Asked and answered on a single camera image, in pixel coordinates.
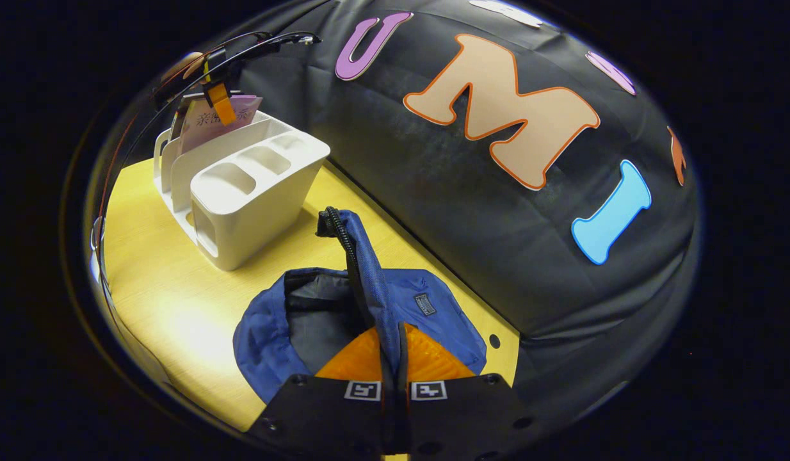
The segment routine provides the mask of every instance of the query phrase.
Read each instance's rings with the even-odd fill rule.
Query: compartment
[[[239,160],[246,164],[258,164],[263,166],[267,170],[274,172],[276,175],[280,175],[286,170],[290,169],[292,165],[290,160],[287,160],[275,150],[270,149],[267,146],[254,146],[252,148],[246,149],[244,152],[239,154]]]
[[[310,145],[310,143],[298,133],[276,136],[270,140],[269,144],[279,152],[283,152],[288,158],[312,157],[311,150],[315,147]]]
[[[153,143],[153,179],[161,177],[161,153],[164,152],[167,142],[170,141],[170,130],[162,131]],[[161,187],[161,180],[157,181],[157,186]]]
[[[234,212],[244,204],[244,199],[255,190],[255,180],[234,163],[224,161],[199,174],[195,191],[199,201],[212,213]],[[199,216],[196,228],[200,224]]]
[[[213,222],[204,213],[193,213],[193,215],[198,215],[198,218],[194,219],[194,221],[196,222],[196,239],[199,245],[207,249],[211,256],[218,257],[219,246],[216,244],[216,227],[213,227]]]
[[[179,157],[179,149],[181,149],[181,140],[175,139],[170,140],[165,145],[164,149],[161,149],[161,192],[162,193],[170,193],[172,190],[172,172],[173,172],[173,164],[176,162],[176,159]]]
[[[170,201],[172,202],[173,213],[178,213],[190,206],[190,182],[193,180],[193,176],[196,176],[201,170],[219,160],[223,160],[234,152],[239,152],[256,143],[260,143],[270,136],[290,131],[290,129],[292,128],[278,120],[264,118],[260,122],[243,126],[218,138],[209,140],[207,143],[203,143],[176,158],[172,169],[170,169],[170,182],[172,182],[173,186],[170,192]]]

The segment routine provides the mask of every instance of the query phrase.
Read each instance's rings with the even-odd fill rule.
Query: blue fabric
[[[298,269],[292,273],[305,271]],[[284,276],[250,302],[233,335],[236,364],[252,390],[270,402],[293,374],[311,374],[290,344]]]
[[[398,322],[392,315],[393,301],[389,298],[386,279],[383,269],[372,251],[366,230],[360,224],[360,218],[349,210],[341,210],[341,221],[346,227],[346,232],[355,240],[355,252],[358,259],[360,283],[364,287],[366,305],[375,319],[375,329],[378,330],[378,339],[381,342],[383,353],[389,361],[393,376],[398,374],[398,364],[401,362],[401,336],[398,334]]]
[[[398,326],[406,322],[441,344],[474,374],[486,365],[486,343],[460,309],[449,287],[429,271],[381,269],[369,238],[355,213],[340,212],[346,231],[356,242],[360,279],[369,312],[375,319],[381,348],[393,374],[401,364]],[[236,364],[246,381],[265,403],[270,402],[292,374],[315,374],[309,370],[290,343],[289,324],[284,309],[284,277],[320,271],[307,268],[287,271],[269,289],[260,292],[244,312],[233,336]],[[426,315],[415,298],[426,295],[436,312]]]

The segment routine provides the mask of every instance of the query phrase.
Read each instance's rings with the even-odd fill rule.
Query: bag label
[[[438,312],[434,309],[434,307],[432,307],[432,303],[430,303],[430,297],[428,297],[425,293],[415,296],[415,302],[418,303],[418,307],[421,308],[421,312],[424,312],[424,315],[427,317],[433,313]]]

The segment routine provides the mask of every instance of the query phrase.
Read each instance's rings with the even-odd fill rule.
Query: orange plastic piece
[[[447,380],[474,376],[441,344],[410,324],[407,330],[407,380]],[[378,332],[369,328],[352,339],[316,376],[340,380],[382,380]]]
[[[407,326],[407,382],[447,380],[474,376],[441,344],[410,324]]]
[[[380,343],[375,328],[369,328],[352,339],[316,376],[340,380],[383,380]]]
[[[222,125],[226,126],[235,122],[236,113],[233,110],[233,104],[230,103],[230,98],[227,96],[225,84],[220,83],[210,88],[207,94],[210,96],[211,102],[213,102],[213,108],[216,109],[216,113],[219,114]]]

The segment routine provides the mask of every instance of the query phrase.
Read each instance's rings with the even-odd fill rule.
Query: black screw
[[[261,418],[261,426],[264,427],[264,431],[277,434],[280,431],[280,427],[278,426],[278,422],[272,420],[268,417]]]

